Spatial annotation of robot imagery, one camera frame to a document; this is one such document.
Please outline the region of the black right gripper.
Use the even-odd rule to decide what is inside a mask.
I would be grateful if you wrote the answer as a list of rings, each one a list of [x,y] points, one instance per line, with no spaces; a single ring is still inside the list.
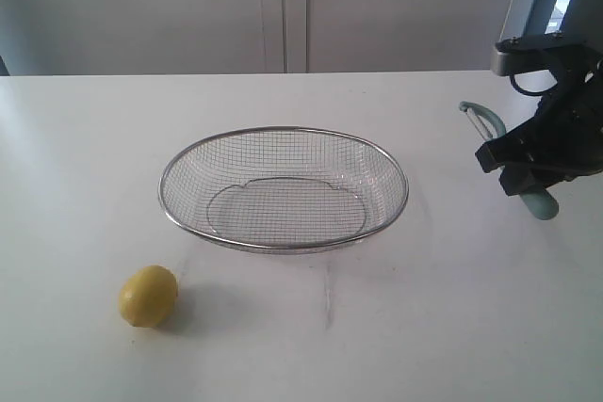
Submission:
[[[567,178],[602,171],[602,54],[588,48],[578,67],[551,74],[555,86],[530,120],[475,152],[484,173],[503,169],[499,182],[507,196],[541,192],[548,171]]]

